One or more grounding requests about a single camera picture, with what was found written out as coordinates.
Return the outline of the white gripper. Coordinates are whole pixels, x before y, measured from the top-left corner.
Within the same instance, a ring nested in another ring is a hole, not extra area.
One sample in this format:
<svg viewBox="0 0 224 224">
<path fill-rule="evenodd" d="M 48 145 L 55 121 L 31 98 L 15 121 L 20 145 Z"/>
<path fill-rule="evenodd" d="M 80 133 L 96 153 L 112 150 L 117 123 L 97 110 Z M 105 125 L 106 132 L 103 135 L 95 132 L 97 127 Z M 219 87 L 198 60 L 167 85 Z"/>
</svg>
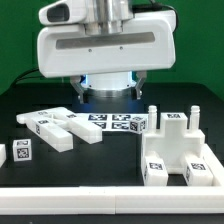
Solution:
<svg viewBox="0 0 224 224">
<path fill-rule="evenodd" d="M 144 70 L 166 69 L 176 60 L 173 13 L 139 13 L 123 23 L 119 34 L 88 36 L 83 25 L 63 25 L 41 30 L 37 40 L 38 66 L 48 77 L 72 76 L 70 83 L 81 104 L 88 95 L 81 76 L 138 71 L 133 98 L 141 98 Z"/>
</svg>

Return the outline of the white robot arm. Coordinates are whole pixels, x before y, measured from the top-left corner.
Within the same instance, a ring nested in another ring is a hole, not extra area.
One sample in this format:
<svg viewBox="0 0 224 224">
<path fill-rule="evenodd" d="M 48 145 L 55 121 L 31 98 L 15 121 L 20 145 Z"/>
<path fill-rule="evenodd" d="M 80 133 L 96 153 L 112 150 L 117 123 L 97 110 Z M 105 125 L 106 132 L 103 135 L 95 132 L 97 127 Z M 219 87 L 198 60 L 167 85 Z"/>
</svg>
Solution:
<svg viewBox="0 0 224 224">
<path fill-rule="evenodd" d="M 57 0 L 39 11 L 38 67 L 68 77 L 80 101 L 89 95 L 141 97 L 149 70 L 175 63 L 174 8 L 150 1 Z"/>
</svg>

